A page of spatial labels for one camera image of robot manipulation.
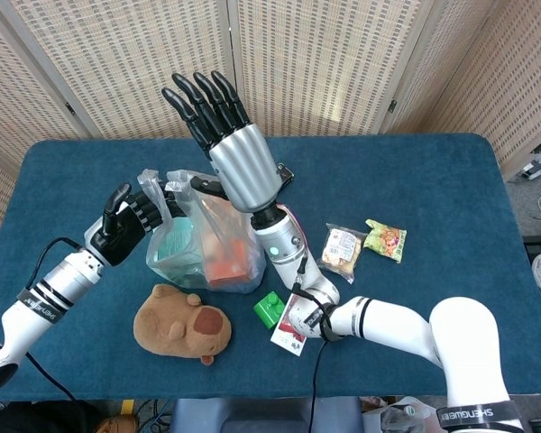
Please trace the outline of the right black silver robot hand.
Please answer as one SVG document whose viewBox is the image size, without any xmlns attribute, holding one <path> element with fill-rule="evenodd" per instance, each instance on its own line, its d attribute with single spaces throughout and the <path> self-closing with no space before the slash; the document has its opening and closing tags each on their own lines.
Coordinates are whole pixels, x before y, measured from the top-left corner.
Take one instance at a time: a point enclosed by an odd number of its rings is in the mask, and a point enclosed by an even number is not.
<svg viewBox="0 0 541 433">
<path fill-rule="evenodd" d="M 273 205 L 282 186 L 280 170 L 231 82 L 217 70 L 208 77 L 195 72 L 192 79 L 174 72 L 171 78 L 180 92 L 164 87 L 161 94 L 186 124 L 232 205 L 252 214 Z"/>
</svg>

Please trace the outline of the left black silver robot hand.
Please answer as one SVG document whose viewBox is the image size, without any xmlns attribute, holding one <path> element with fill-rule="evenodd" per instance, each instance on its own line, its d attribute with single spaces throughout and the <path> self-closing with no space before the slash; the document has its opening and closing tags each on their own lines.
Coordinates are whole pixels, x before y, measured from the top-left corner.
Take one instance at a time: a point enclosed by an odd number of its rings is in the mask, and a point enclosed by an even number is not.
<svg viewBox="0 0 541 433">
<path fill-rule="evenodd" d="M 131 189 L 128 182 L 119 185 L 106 201 L 101 219 L 85 232 L 85 248 L 104 266 L 122 263 L 166 219 L 142 190 Z"/>
</svg>

